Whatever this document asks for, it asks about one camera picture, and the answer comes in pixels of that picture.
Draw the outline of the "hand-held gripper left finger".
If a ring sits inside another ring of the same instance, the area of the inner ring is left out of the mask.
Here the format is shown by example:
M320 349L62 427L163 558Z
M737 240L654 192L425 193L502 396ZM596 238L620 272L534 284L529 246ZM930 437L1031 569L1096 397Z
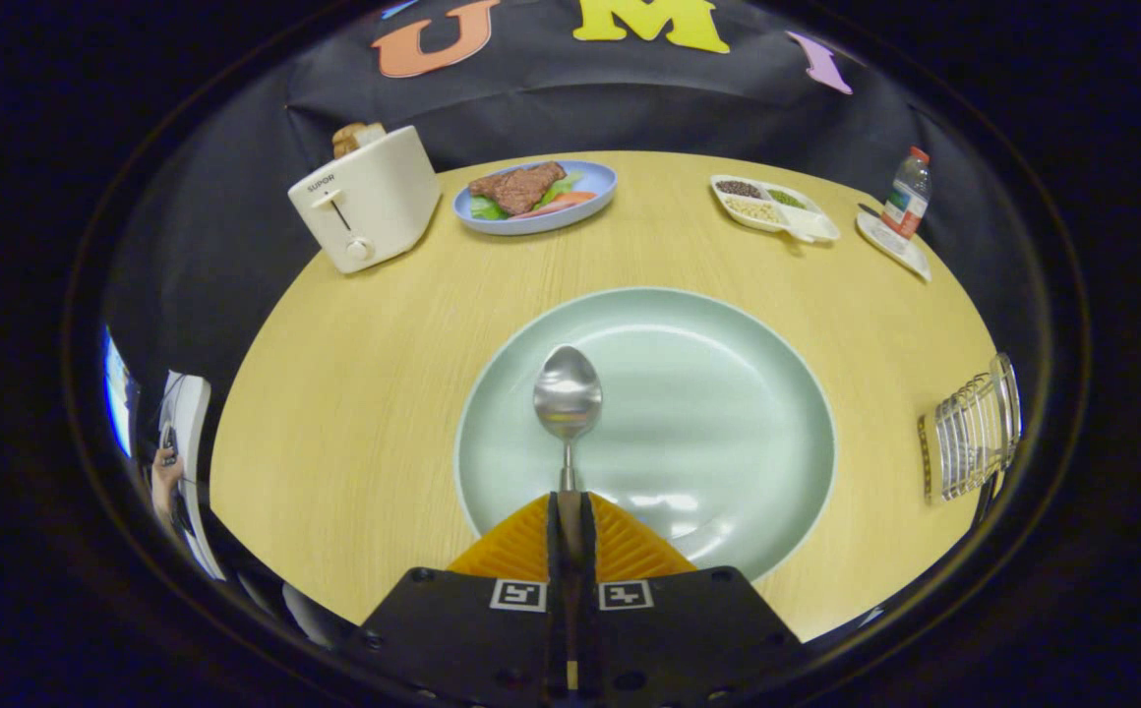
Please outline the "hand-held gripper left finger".
M450 567L412 567L359 627L359 658L416 702L545 707L558 646L556 495L528 502Z

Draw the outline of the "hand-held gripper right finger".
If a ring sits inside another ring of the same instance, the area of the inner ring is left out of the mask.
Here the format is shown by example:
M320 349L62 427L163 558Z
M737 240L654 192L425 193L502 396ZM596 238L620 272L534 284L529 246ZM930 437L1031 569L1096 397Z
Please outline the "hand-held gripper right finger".
M570 495L570 703L733 707L798 637L733 567L697 569L598 495Z

